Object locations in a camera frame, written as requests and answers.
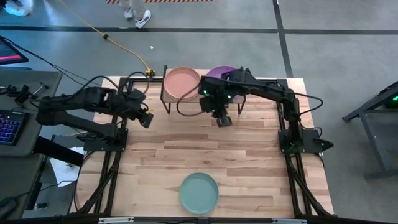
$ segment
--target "gray floor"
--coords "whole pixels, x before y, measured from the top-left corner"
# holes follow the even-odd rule
[[[103,1],[65,1],[98,27],[131,27],[118,6]],[[58,1],[35,0],[33,15],[18,18],[0,12],[0,25],[83,26]],[[398,29],[395,0],[279,0],[285,29]],[[160,28],[257,28],[275,29],[271,0],[214,0],[214,2],[146,4],[153,13],[148,27]],[[105,42],[92,32],[0,31],[23,47],[85,78],[95,75],[126,75],[144,66],[131,54]],[[114,40],[135,50],[159,74],[169,67],[212,68],[217,65],[249,67],[257,77],[286,77],[278,34],[234,33],[111,33]],[[398,177],[366,182],[363,175],[379,171],[362,124],[341,120],[398,75],[398,35],[286,35],[292,72],[304,78],[307,93],[325,104],[313,112],[323,128],[323,138],[335,143],[325,153],[326,176],[335,213],[341,217],[397,222]],[[53,70],[34,58],[26,65]],[[58,94],[72,93],[79,85],[64,77]],[[84,118],[93,115],[76,111]],[[394,115],[372,118],[377,135],[395,133]],[[44,128],[42,135],[73,132],[67,127]],[[385,140],[392,157],[394,138]],[[56,190],[47,196],[59,198]],[[59,210],[47,214],[65,213]]]

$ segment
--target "monitor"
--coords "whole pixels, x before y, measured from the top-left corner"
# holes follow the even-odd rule
[[[29,59],[22,55],[15,47],[0,37],[0,65],[24,63]]]

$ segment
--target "light blue plate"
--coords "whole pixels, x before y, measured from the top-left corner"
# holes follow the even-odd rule
[[[208,174],[197,172],[185,178],[180,186],[180,202],[189,212],[206,214],[218,201],[218,186]]]

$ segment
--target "white paper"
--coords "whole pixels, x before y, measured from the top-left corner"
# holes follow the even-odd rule
[[[73,150],[75,152],[78,152],[80,154],[84,154],[83,152],[83,147],[73,147],[70,150]],[[80,167],[79,166],[68,166],[66,162],[60,161],[58,159],[50,159],[52,168],[54,169],[54,174],[55,174],[55,178],[57,179],[57,184],[58,187],[63,187],[66,186],[70,183],[73,183],[74,181],[77,180],[77,177],[79,175],[79,170]]]

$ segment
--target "rgb keyboard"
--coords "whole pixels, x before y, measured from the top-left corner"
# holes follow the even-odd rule
[[[28,114],[0,110],[0,144],[15,146]]]

